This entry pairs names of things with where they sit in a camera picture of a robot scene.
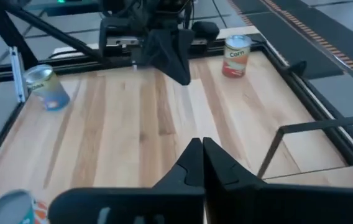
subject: can lid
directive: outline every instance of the can lid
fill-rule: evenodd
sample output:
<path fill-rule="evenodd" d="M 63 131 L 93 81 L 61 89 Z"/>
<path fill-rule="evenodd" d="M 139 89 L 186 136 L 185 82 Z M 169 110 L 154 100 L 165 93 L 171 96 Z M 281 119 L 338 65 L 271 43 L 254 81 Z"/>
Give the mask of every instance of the can lid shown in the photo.
<path fill-rule="evenodd" d="M 0 197 L 0 223 L 20 223 L 32 209 L 32 198 L 25 190 L 14 190 Z"/>
<path fill-rule="evenodd" d="M 38 65 L 32 68 L 29 68 L 24 74 L 23 77 L 26 79 L 26 82 L 31 84 L 40 80 L 46 79 L 53 69 L 49 65 Z"/>
<path fill-rule="evenodd" d="M 251 45 L 251 38 L 246 35 L 232 35 L 226 39 L 226 44 L 232 48 L 243 48 Z"/>

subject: wooden tabletop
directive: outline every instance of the wooden tabletop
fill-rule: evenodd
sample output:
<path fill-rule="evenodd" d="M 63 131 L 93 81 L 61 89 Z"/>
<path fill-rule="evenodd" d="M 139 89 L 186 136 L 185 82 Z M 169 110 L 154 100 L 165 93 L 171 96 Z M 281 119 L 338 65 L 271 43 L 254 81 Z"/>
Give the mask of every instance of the wooden tabletop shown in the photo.
<path fill-rule="evenodd" d="M 152 68 L 62 77 L 70 104 L 49 112 L 30 97 L 1 146 L 0 195 L 27 189 L 50 203 L 73 187 L 151 187 L 193 137 L 213 138 L 256 173 L 279 126 L 313 118 L 263 53 L 250 54 L 240 79 L 221 65 L 222 57 L 192 60 L 188 86 Z M 344 166 L 324 133 L 311 131 L 286 135 L 265 176 Z"/>

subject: can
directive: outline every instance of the can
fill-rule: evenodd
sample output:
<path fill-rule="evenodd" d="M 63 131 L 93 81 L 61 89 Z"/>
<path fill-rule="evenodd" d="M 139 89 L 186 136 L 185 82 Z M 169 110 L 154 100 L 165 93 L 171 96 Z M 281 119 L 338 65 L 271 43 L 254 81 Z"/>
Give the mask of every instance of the can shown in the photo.
<path fill-rule="evenodd" d="M 224 63 L 222 74 L 229 78 L 245 75 L 250 54 L 251 38 L 246 35 L 232 35 L 225 39 Z"/>
<path fill-rule="evenodd" d="M 42 101 L 46 110 L 59 110 L 69 103 L 70 97 L 51 66 L 34 66 L 24 73 L 24 78 L 27 86 Z"/>
<path fill-rule="evenodd" d="M 26 190 L 13 190 L 0 197 L 0 224 L 49 224 L 48 207 Z"/>

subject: black mat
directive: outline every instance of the black mat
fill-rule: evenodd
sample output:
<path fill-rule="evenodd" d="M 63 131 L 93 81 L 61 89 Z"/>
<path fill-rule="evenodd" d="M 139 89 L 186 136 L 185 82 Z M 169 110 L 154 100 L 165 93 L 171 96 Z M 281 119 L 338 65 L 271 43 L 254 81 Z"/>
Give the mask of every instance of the black mat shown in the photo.
<path fill-rule="evenodd" d="M 273 13 L 247 15 L 254 26 L 290 64 L 308 63 L 304 76 L 342 75 L 342 70 Z"/>
<path fill-rule="evenodd" d="M 317 9 L 290 10 L 288 12 L 353 60 L 353 31 Z"/>
<path fill-rule="evenodd" d="M 305 9 L 309 6 L 301 0 L 272 0 L 280 9 Z"/>
<path fill-rule="evenodd" d="M 235 0 L 233 2 L 243 14 L 269 12 L 269 8 L 259 0 Z"/>

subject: corn can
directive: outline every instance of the corn can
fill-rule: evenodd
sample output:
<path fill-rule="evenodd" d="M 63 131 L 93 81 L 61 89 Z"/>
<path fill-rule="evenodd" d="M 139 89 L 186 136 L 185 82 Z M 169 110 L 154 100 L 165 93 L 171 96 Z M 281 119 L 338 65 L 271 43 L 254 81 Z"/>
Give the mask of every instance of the corn can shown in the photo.
<path fill-rule="evenodd" d="M 59 110 L 69 103 L 70 97 L 51 66 L 34 66 L 25 72 L 24 78 L 46 110 Z"/>
<path fill-rule="evenodd" d="M 0 224 L 49 224 L 48 207 L 26 190 L 13 190 L 0 197 Z"/>
<path fill-rule="evenodd" d="M 240 78 L 245 75 L 251 38 L 246 35 L 232 35 L 225 39 L 224 63 L 222 74 L 229 78 Z"/>

